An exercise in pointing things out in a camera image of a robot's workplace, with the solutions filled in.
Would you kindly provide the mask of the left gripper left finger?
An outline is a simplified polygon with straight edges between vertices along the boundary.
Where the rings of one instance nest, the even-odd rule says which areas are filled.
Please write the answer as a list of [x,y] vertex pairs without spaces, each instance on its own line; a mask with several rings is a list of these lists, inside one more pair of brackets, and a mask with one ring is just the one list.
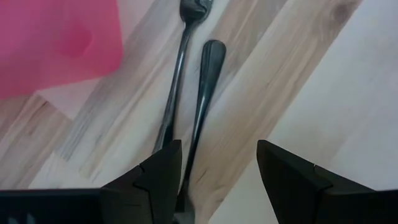
[[182,143],[173,140],[101,188],[104,224],[172,224],[182,172]]

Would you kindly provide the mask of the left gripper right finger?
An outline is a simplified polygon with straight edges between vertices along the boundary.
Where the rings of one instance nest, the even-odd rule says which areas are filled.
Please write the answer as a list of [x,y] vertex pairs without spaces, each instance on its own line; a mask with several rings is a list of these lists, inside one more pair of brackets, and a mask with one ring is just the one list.
[[374,192],[266,140],[257,142],[256,159],[279,224],[353,223],[345,197]]

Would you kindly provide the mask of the pink plastic bin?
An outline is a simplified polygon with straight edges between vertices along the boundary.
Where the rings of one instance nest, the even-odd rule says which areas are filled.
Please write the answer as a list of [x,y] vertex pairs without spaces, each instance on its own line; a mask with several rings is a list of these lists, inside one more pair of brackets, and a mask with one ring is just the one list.
[[122,56],[118,0],[0,0],[0,99],[105,76]]

